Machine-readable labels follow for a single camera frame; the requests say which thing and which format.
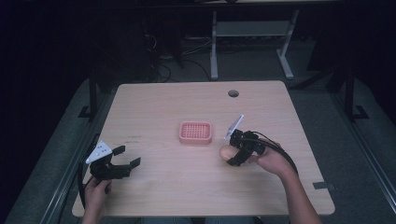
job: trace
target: white metal frame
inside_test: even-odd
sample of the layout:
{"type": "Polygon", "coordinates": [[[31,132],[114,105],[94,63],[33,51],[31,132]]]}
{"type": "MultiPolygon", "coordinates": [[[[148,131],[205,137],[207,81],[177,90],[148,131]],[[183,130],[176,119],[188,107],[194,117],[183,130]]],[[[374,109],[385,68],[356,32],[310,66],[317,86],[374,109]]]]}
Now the white metal frame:
{"type": "Polygon", "coordinates": [[[212,50],[210,52],[210,72],[211,78],[219,78],[218,59],[216,54],[217,36],[266,36],[283,35],[285,42],[281,49],[277,49],[277,57],[282,65],[287,79],[293,79],[293,73],[286,59],[286,51],[294,31],[299,10],[293,11],[289,21],[217,21],[217,12],[213,12],[212,23],[212,50]]]}

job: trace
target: hole in table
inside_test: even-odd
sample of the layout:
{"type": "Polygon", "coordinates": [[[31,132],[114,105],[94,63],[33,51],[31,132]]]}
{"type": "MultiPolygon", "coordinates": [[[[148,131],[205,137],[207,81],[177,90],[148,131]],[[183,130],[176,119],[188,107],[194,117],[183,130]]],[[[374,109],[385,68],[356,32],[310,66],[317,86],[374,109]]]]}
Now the hole in table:
{"type": "Polygon", "coordinates": [[[237,97],[239,95],[239,91],[236,91],[236,90],[228,91],[228,95],[233,97],[233,98],[237,97]]]}

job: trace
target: hand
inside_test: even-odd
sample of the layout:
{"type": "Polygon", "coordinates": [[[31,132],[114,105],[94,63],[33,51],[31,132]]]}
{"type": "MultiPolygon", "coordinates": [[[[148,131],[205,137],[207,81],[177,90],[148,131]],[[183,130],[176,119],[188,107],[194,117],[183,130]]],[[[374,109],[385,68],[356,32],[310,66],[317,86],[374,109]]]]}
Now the hand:
{"type": "Polygon", "coordinates": [[[260,156],[252,155],[247,160],[248,162],[256,162],[262,169],[273,173],[279,177],[289,174],[290,171],[294,173],[293,168],[289,162],[278,152],[270,147],[266,147],[264,153],[260,156]]]}
{"type": "Polygon", "coordinates": [[[111,180],[93,178],[85,188],[85,213],[82,223],[99,223],[105,213],[105,200],[111,191],[111,180]]]}

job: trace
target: table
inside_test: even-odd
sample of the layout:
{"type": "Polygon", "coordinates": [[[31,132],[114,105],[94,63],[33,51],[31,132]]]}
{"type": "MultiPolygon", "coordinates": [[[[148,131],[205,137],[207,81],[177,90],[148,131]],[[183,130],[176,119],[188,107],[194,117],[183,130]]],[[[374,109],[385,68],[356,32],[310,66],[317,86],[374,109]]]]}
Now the table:
{"type": "MultiPolygon", "coordinates": [[[[285,85],[280,81],[198,82],[121,85],[100,139],[126,146],[113,164],[141,157],[131,176],[113,181],[106,215],[115,217],[208,217],[287,215],[277,176],[256,164],[232,167],[219,157],[229,126],[277,141],[294,159],[309,199],[322,215],[334,211],[285,85]],[[230,97],[234,90],[239,96],[230,97]],[[186,145],[178,140],[182,121],[209,121],[212,142],[186,145]]],[[[73,207],[82,216],[79,197],[73,207]]]]}

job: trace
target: red grid container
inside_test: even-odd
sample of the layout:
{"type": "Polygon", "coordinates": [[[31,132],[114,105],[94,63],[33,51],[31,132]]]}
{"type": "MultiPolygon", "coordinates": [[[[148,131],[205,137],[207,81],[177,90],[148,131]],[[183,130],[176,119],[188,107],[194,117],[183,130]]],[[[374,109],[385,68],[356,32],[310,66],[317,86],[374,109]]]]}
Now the red grid container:
{"type": "Polygon", "coordinates": [[[209,144],[212,142],[211,125],[204,121],[184,121],[180,125],[178,139],[185,144],[209,144]]]}

